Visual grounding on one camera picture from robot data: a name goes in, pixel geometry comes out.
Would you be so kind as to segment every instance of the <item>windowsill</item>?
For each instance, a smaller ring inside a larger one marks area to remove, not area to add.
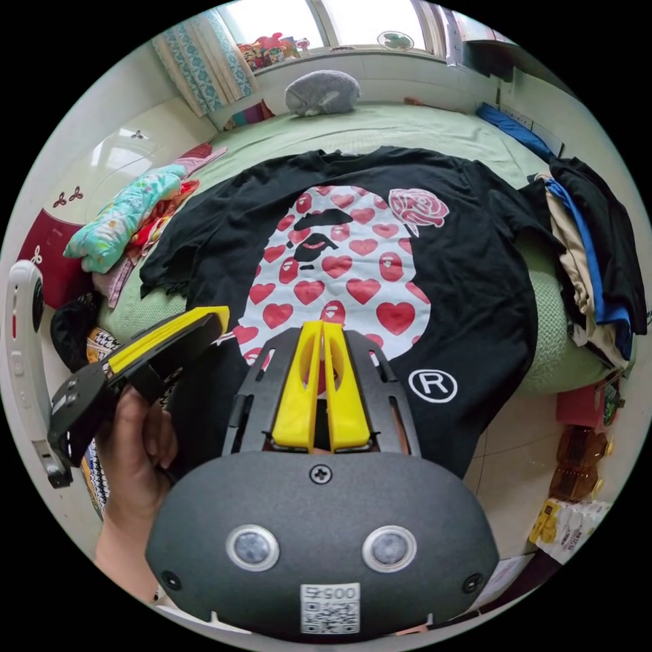
[[[430,54],[425,50],[411,50],[409,52],[391,52],[390,50],[385,50],[384,48],[356,48],[355,50],[342,50],[341,52],[332,52],[331,50],[316,50],[310,54],[301,56],[298,59],[286,59],[285,61],[280,61],[275,63],[267,68],[261,68],[254,72],[254,76],[258,77],[259,75],[264,75],[273,70],[278,70],[285,66],[293,66],[296,64],[304,63],[306,61],[314,61],[318,59],[332,58],[334,56],[357,56],[360,54],[379,54],[381,56],[406,56],[410,58],[418,59],[427,59],[435,63],[446,63],[446,57],[436,56]]]

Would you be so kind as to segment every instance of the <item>pink rose print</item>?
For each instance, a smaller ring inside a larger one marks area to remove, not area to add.
[[[389,192],[389,205],[407,228],[418,238],[420,226],[443,226],[443,219],[448,215],[448,206],[437,196],[427,190],[411,188],[394,189]]]

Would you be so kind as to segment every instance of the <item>camera lens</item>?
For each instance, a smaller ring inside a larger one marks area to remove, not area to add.
[[[226,541],[229,559],[244,571],[267,571],[278,561],[280,551],[274,535],[258,525],[244,525]]]
[[[270,556],[270,544],[258,532],[245,532],[238,536],[234,549],[246,564],[262,564]]]
[[[379,573],[402,571],[415,556],[414,535],[399,526],[387,526],[373,531],[362,546],[364,562]]]

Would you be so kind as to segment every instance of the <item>finger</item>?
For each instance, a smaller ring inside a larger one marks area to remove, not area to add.
[[[167,469],[174,461],[177,453],[179,452],[179,443],[177,441],[177,434],[175,433],[172,424],[172,416],[169,412],[163,411],[163,427],[161,430],[162,449],[160,465],[162,468]]]
[[[145,455],[143,427],[148,411],[147,401],[131,387],[118,401],[111,430],[117,463],[134,463]]]
[[[163,426],[163,411],[158,403],[154,403],[147,413],[145,426],[143,428],[143,441],[145,449],[150,455],[152,463],[157,464],[160,459],[161,428]]]

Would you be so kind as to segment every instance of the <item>beige clothing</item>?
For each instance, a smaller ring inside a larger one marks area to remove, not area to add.
[[[547,173],[537,175],[537,179],[550,178],[551,175]],[[626,369],[629,363],[616,347],[614,324],[596,324],[593,284],[591,283],[586,250],[577,224],[568,214],[560,199],[548,189],[545,191],[545,199],[550,211],[552,234],[566,247],[566,251],[559,256],[559,260],[573,284],[575,305],[586,317],[585,330],[577,324],[574,325],[573,341],[578,346],[584,346],[587,342],[591,342],[616,368]]]

